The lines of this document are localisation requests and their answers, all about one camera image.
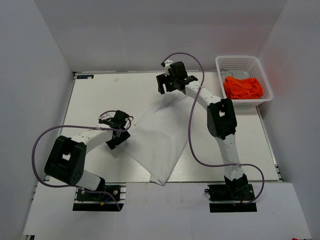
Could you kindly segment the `white t shirt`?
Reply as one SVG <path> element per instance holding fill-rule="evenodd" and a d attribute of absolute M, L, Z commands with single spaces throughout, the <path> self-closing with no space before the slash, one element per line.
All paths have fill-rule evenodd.
<path fill-rule="evenodd" d="M 188 141 L 193 99 L 169 94 L 142 115 L 122 148 L 150 173 L 149 181 L 165 185 Z"/>

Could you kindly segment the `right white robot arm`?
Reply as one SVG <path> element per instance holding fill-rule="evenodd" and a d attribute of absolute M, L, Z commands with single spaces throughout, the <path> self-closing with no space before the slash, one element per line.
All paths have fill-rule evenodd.
<path fill-rule="evenodd" d="M 237 120 L 232 100 L 216 96 L 202 87 L 195 76 L 187 74 L 181 61 L 165 60 L 161 66 L 165 72 L 156 77 L 160 94 L 180 91 L 206 110 L 207 129 L 217 141 L 223 161 L 226 195 L 238 199 L 243 195 L 248 179 L 240 166 L 236 147 Z"/>

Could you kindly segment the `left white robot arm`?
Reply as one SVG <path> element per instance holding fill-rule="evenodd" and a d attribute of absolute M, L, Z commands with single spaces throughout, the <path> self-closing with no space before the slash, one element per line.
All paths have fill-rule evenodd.
<path fill-rule="evenodd" d="M 110 150 L 125 142 L 131 135 L 128 128 L 133 118 L 114 110 L 113 116 L 103 113 L 98 126 L 73 137 L 59 136 L 51 149 L 44 167 L 46 175 L 69 186 L 88 190 L 90 196 L 99 200 L 105 196 L 105 180 L 85 170 L 86 155 L 96 147 L 106 144 Z"/>

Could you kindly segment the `grey cloth in basket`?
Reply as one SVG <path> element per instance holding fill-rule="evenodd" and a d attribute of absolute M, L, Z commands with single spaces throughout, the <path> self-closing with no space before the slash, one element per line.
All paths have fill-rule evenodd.
<path fill-rule="evenodd" d="M 239 71 L 239 70 L 222 70 L 220 72 L 221 80 L 224 82 L 227 77 L 232 77 L 238 80 L 248 79 L 250 77 L 249 73 L 246 71 Z"/>

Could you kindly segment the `blue label sticker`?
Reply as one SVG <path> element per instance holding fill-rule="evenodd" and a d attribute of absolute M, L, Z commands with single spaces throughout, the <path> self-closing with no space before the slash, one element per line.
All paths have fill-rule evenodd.
<path fill-rule="evenodd" d="M 93 74 L 82 74 L 82 75 L 77 75 L 76 79 L 80 79 L 80 80 L 87 80 L 87 79 L 93 79 L 94 75 Z"/>

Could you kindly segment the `orange t shirt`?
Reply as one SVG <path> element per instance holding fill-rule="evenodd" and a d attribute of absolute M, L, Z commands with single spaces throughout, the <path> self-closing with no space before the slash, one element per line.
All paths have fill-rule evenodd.
<path fill-rule="evenodd" d="M 226 96 L 232 100 L 253 100 L 263 96 L 263 88 L 256 78 L 236 79 L 228 76 L 223 82 Z"/>

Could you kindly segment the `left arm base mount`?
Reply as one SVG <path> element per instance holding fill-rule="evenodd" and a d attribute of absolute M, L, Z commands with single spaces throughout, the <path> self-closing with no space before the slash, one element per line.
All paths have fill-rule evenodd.
<path fill-rule="evenodd" d="M 106 183 L 104 193 L 89 193 L 84 188 L 77 188 L 72 210 L 74 212 L 120 212 L 125 198 L 125 183 Z"/>

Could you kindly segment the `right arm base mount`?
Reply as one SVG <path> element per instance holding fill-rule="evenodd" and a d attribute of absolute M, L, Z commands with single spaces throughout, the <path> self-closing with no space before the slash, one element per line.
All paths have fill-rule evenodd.
<path fill-rule="evenodd" d="M 224 184 L 210 184 L 204 190 L 209 197 L 211 213 L 253 213 L 257 211 L 254 189 L 247 176 L 229 180 Z"/>

